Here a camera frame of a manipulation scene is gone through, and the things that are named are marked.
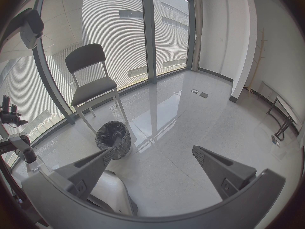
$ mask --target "baseboard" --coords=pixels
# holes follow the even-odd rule
[[[229,77],[227,77],[227,76],[224,76],[224,75],[222,75],[222,74],[216,73],[216,72],[214,72],[214,71],[209,71],[209,70],[204,69],[204,68],[198,68],[198,70],[199,70],[199,71],[206,72],[206,73],[209,73],[209,74],[213,74],[213,75],[218,76],[218,77],[220,77],[220,78],[223,78],[223,79],[225,79],[225,80],[227,80],[227,81],[229,81],[229,82],[233,82],[233,79],[231,79],[231,78],[229,78]]]
[[[229,100],[232,101],[233,103],[236,103],[237,100],[238,100],[238,98],[233,97],[233,96],[231,95],[230,98],[229,98]]]
[[[258,92],[257,92],[257,91],[253,90],[252,88],[251,88],[251,90],[252,90],[252,92],[253,92],[254,95],[256,95],[256,96],[258,95]],[[267,104],[269,104],[270,106],[273,104],[273,102],[271,102],[269,99],[265,98],[263,95],[260,95],[259,98],[262,99],[262,100],[264,100],[264,101],[265,101]],[[287,116],[286,116],[278,107],[274,106],[273,108],[274,108],[282,117],[284,117],[285,119],[287,119]],[[291,126],[292,126],[294,132],[296,133],[296,135],[299,135],[300,133],[299,133],[298,129],[294,126],[294,124],[291,124]]]

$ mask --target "glossy white floor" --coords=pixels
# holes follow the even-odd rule
[[[200,97],[190,90],[205,92]],[[295,190],[302,169],[302,152],[292,130],[278,148],[271,135],[279,126],[269,109],[243,91],[229,101],[232,83],[203,72],[184,71],[121,97],[129,120],[132,151],[107,167],[124,181],[137,203],[139,216],[168,216],[193,212],[221,201],[212,183],[192,155],[199,145],[238,162],[281,174],[286,183],[280,197],[257,228],[283,208]],[[100,128],[110,120],[123,122],[111,101],[86,117]],[[81,119],[67,125],[39,145],[36,153],[52,168],[98,151],[95,137]],[[25,165],[14,173],[27,176]]]

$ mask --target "chair seat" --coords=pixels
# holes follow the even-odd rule
[[[91,98],[115,89],[117,84],[108,76],[89,82],[76,89],[71,106],[80,105]]]

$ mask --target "black trash bag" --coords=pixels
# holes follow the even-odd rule
[[[131,138],[127,126],[122,122],[109,121],[97,131],[95,143],[100,150],[114,147],[112,159],[118,160],[125,157],[130,150]]]

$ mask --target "chair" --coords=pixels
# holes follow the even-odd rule
[[[116,86],[117,84],[108,76],[106,66],[105,66],[105,54],[103,51],[103,48],[100,44],[88,44],[82,47],[79,47],[75,49],[73,52],[71,52],[66,57],[66,66],[69,70],[69,72],[72,74],[73,79],[76,83],[77,89],[74,93],[73,100],[71,102],[71,106],[73,106],[76,110],[76,112],[79,114],[79,116],[83,119],[83,121],[87,124],[87,126],[96,134],[96,131],[94,128],[90,125],[88,120],[86,120],[85,116],[83,115],[82,111],[85,109],[89,109],[90,112],[95,117],[95,113],[92,110],[92,106],[108,99],[109,97],[113,97],[113,100],[115,102],[116,107],[118,107],[118,104],[120,105],[121,112],[123,114],[123,117],[128,123],[126,114],[123,109],[122,102],[119,97],[119,93],[117,92]],[[89,82],[83,86],[79,86],[78,82],[75,77],[75,72],[81,69],[84,69],[88,66],[94,65],[96,63],[102,62],[104,71],[105,71],[105,77],[97,79],[93,82]]]

